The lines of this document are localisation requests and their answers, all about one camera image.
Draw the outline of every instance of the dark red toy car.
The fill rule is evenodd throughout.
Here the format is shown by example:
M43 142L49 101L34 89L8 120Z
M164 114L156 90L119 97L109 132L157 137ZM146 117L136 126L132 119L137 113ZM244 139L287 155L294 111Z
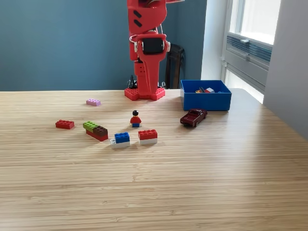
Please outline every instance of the dark red toy car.
M203 109L191 109L183 116L180 123L185 126L196 127L198 124L206 118L207 111Z

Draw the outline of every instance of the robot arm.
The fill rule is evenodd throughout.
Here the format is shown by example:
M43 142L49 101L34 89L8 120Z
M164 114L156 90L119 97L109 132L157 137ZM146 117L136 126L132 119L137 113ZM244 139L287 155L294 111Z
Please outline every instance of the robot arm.
M134 61L140 98L157 91L159 62L170 51L165 34L159 34L167 15L166 3L178 0L127 0L130 59Z

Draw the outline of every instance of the red torso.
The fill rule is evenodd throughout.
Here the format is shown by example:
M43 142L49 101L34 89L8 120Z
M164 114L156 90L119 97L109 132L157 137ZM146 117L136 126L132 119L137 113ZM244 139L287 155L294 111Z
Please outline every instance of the red torso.
M132 117L130 119L130 123L131 124L140 124L141 123L141 119L139 117Z

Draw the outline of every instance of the blue plastic bin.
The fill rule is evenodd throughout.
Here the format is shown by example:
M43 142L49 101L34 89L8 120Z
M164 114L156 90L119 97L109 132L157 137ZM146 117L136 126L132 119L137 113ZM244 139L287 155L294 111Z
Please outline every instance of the blue plastic bin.
M215 93L196 93L202 87ZM221 80L181 80L181 101L183 110L201 108L208 111L228 111L232 93Z

